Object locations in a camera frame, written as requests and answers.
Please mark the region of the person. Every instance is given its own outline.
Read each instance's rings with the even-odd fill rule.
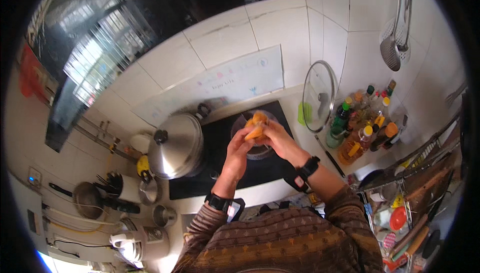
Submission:
[[[239,130],[227,148],[212,194],[233,199],[254,141]],[[280,124],[270,121],[267,136],[278,156],[301,168],[311,155]],[[382,272],[378,242],[363,215],[363,204],[337,174],[318,164],[308,184],[325,202],[325,219],[308,209],[274,209],[248,222],[227,224],[225,212],[206,201],[184,234],[173,272]]]

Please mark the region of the black glass cooktop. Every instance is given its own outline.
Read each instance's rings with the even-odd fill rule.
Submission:
[[[278,101],[262,105],[255,109],[272,113],[286,132],[292,136],[285,114]],[[207,195],[215,184],[210,176],[222,171],[225,162],[226,147],[230,142],[233,123],[241,114],[233,115],[202,126],[204,134],[205,168],[194,177],[182,177],[169,181],[170,200]],[[273,180],[279,180],[295,172],[295,168],[276,154],[262,160],[247,160],[247,170],[238,182],[237,189],[243,189]]]

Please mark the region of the black lid knob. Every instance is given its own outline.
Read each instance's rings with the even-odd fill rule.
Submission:
[[[153,140],[157,145],[165,143],[165,141],[168,139],[169,139],[168,132],[164,130],[158,130],[153,135]]]

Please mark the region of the person's right hand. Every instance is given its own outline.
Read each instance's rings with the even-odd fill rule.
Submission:
[[[305,150],[301,149],[295,140],[290,137],[285,128],[273,121],[269,120],[268,125],[264,126],[263,133],[267,139],[257,140],[256,144],[269,145],[283,159],[286,159],[294,167],[302,167],[311,157]]]

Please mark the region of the glass lid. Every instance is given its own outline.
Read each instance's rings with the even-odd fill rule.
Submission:
[[[299,111],[309,131],[320,132],[333,111],[335,82],[330,66],[324,60],[316,61],[309,69],[303,85]]]

